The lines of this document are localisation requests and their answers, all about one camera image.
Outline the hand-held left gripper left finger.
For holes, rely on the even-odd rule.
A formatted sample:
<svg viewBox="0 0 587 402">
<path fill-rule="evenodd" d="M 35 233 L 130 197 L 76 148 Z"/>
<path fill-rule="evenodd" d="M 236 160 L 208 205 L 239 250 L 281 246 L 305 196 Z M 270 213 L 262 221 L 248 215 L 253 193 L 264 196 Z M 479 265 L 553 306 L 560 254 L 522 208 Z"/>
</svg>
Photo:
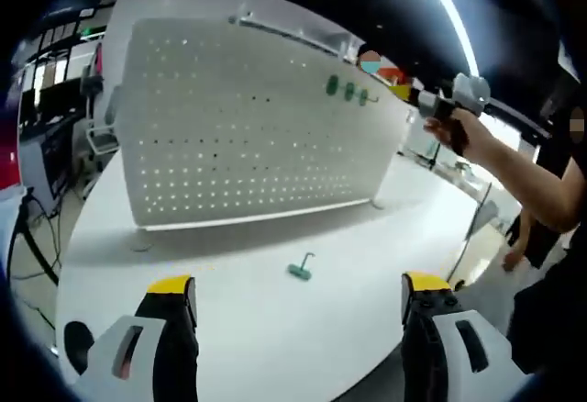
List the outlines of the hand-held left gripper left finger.
<svg viewBox="0 0 587 402">
<path fill-rule="evenodd" d="M 132 315 L 95 337 L 72 323 L 72 385 L 81 401 L 196 401 L 195 280 L 187 275 L 152 284 Z"/>
</svg>

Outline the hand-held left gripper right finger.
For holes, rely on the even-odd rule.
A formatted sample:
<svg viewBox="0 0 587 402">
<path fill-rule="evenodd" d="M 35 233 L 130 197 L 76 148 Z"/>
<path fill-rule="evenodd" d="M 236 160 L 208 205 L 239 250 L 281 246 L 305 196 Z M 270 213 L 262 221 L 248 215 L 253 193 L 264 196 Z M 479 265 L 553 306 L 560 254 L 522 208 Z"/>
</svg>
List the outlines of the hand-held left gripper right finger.
<svg viewBox="0 0 587 402">
<path fill-rule="evenodd" d="M 515 363 L 503 334 L 433 274 L 402 275 L 405 401 L 509 401 Z"/>
</svg>

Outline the person's right hand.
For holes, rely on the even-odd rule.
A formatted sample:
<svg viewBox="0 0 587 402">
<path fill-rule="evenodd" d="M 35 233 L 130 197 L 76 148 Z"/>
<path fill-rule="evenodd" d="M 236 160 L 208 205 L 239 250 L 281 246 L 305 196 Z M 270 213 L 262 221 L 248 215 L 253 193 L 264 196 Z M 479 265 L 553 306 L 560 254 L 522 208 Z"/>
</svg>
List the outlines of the person's right hand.
<svg viewBox="0 0 587 402">
<path fill-rule="evenodd" d="M 479 149 L 488 130 L 471 112 L 455 108 L 444 120 L 428 117 L 424 130 L 432 134 L 442 145 L 471 162 L 479 160 Z"/>
</svg>

